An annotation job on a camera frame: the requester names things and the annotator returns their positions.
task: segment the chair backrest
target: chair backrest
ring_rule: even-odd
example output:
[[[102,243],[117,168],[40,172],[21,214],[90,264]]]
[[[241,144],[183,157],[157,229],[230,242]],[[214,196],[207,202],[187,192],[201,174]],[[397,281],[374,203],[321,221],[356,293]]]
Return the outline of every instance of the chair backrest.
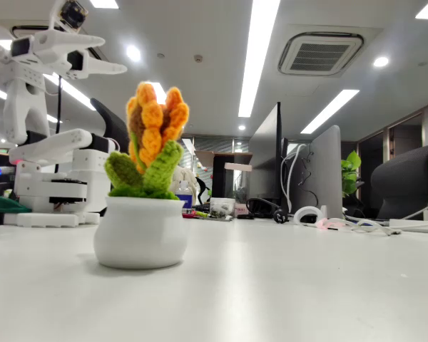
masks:
[[[97,110],[101,117],[105,120],[106,129],[103,136],[105,138],[112,138],[118,142],[121,152],[128,151],[128,132],[126,123],[111,112],[104,104],[96,98],[91,98],[91,105]]]
[[[401,219],[428,203],[428,146],[398,155],[380,165],[371,186],[384,199],[378,219]]]

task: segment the green object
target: green object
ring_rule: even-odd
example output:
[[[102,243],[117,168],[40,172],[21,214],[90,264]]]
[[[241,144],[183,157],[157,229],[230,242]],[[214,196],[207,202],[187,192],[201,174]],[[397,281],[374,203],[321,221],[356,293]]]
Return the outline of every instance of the green object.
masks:
[[[31,212],[31,210],[12,199],[0,196],[0,213],[18,214],[20,212]]]
[[[140,174],[136,164],[129,155],[113,152],[108,157],[105,170],[114,189],[109,193],[112,197],[141,197],[162,200],[179,200],[168,191],[174,169],[183,155],[182,147],[174,140],[169,140],[162,152]]]
[[[361,164],[362,160],[355,151],[349,154],[347,160],[341,160],[343,197],[357,191],[357,169]]]

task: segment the green crochet leaf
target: green crochet leaf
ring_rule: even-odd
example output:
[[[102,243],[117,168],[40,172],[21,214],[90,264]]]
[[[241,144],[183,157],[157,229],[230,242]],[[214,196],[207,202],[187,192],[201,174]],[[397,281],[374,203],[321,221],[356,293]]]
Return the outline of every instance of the green crochet leaf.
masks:
[[[143,188],[129,187],[127,185],[123,187],[117,187],[112,189],[109,193],[110,197],[139,197],[139,198],[154,198],[159,200],[179,200],[172,192],[155,191],[146,192]]]
[[[169,140],[143,175],[144,191],[168,192],[174,169],[182,156],[183,148],[176,141]]]
[[[144,171],[146,171],[146,169],[148,168],[146,166],[146,164],[144,164],[144,162],[140,159],[140,149],[138,148],[138,138],[136,137],[135,133],[131,132],[129,133],[131,142],[133,143],[133,149],[135,150],[135,156],[136,156],[136,161],[138,162],[138,164],[141,166],[141,169],[143,169]]]
[[[105,171],[115,188],[141,187],[143,184],[143,176],[125,153],[112,152],[106,160]]]

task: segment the green plant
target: green plant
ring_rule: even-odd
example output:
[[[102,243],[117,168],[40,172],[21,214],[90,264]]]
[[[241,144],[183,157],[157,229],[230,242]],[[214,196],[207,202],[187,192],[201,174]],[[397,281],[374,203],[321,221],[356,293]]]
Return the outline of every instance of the green plant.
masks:
[[[362,160],[355,151],[352,151],[352,153],[349,154],[347,160],[341,160],[343,197],[357,191],[357,170],[361,164]]]
[[[169,140],[150,167],[141,174],[129,155],[111,153],[105,163],[106,174],[114,186],[109,195],[178,200],[168,189],[182,154],[182,147],[176,141]]]

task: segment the ceiling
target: ceiling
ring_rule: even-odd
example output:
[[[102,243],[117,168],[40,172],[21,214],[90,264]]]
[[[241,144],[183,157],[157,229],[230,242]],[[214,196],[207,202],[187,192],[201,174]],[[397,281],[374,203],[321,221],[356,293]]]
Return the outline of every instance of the ceiling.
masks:
[[[140,81],[182,90],[190,106],[189,134],[251,136],[281,101],[285,137],[315,138],[339,125],[343,140],[356,141],[428,104],[428,21],[415,19],[428,0],[281,0],[251,118],[239,118],[238,108],[252,0],[116,1],[120,10],[95,9],[89,0],[80,0],[89,10],[83,28],[105,38],[101,52],[125,64],[128,72],[70,82],[122,118]],[[0,0],[0,19],[45,20],[51,6],[44,0]],[[277,62],[295,33],[328,29],[365,35],[365,48],[345,72],[336,77],[279,73]],[[0,27],[0,39],[5,38],[9,34]],[[141,61],[126,56],[129,44],[140,49]],[[194,61],[195,54],[203,56],[202,63]],[[389,56],[388,67],[372,67],[378,56]],[[342,89],[360,93],[312,135],[301,135]],[[48,83],[48,90],[56,87]],[[62,101],[62,130],[104,131],[96,112],[66,93]],[[47,102],[49,114],[56,116],[56,97],[47,96]],[[0,99],[0,135],[3,104]],[[239,125],[246,130],[239,131]]]

